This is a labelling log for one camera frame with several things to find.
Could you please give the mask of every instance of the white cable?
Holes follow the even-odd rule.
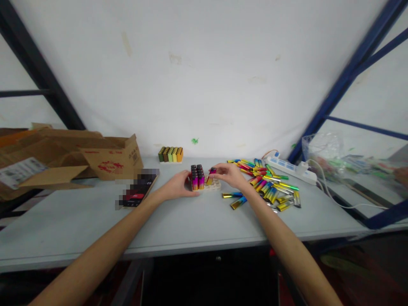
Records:
[[[371,204],[363,204],[363,203],[357,204],[357,205],[354,205],[354,206],[343,206],[343,205],[338,204],[338,203],[333,199],[332,195],[331,195],[330,192],[329,192],[329,189],[327,188],[327,182],[326,182],[326,177],[324,176],[323,168],[319,165],[319,163],[318,163],[317,161],[315,161],[315,160],[313,160],[313,159],[308,159],[308,160],[306,161],[306,163],[308,163],[308,162],[314,162],[314,163],[320,168],[320,170],[321,170],[321,172],[322,172],[323,181],[324,181],[324,187],[326,188],[326,193],[327,193],[327,195],[333,200],[334,203],[336,203],[336,204],[339,205],[340,207],[345,208],[345,209],[352,209],[352,208],[356,208],[356,207],[358,207],[358,206],[371,206],[371,207],[380,208],[380,209],[384,209],[384,210],[387,210],[387,209],[388,209],[388,208],[386,208],[386,207],[381,207],[381,206],[371,205]],[[323,188],[322,184],[321,184],[319,181],[316,181],[316,182],[318,182],[318,183],[320,184],[320,186],[322,187],[322,190],[323,190],[323,192],[324,192],[324,188]]]

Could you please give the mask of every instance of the forearm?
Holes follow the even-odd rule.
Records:
[[[86,249],[30,305],[82,305],[162,201],[160,194],[150,194],[142,204]]]
[[[247,198],[271,246],[307,302],[310,305],[342,305],[319,266],[296,235],[265,204],[252,186],[245,185],[241,192]]]

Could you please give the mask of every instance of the open cardboard box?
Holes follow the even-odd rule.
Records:
[[[40,125],[39,130],[6,137],[4,141],[0,137],[2,201],[33,188],[90,187],[71,182],[74,178],[131,179],[143,168],[134,134],[130,138],[104,138],[98,132],[53,130]]]

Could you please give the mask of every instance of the white power strip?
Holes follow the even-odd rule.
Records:
[[[264,163],[268,164],[269,166],[279,169],[287,174],[290,174],[306,183],[311,185],[316,185],[317,176],[314,172],[308,171],[309,165],[305,162],[301,162],[299,166],[295,166],[287,161],[283,161],[279,158],[270,157],[268,156],[265,158]]]

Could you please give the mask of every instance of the sticker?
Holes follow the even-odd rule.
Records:
[[[30,157],[0,169],[0,182],[11,189],[17,190],[19,184],[46,169],[48,169],[47,166],[40,163],[36,158]]]

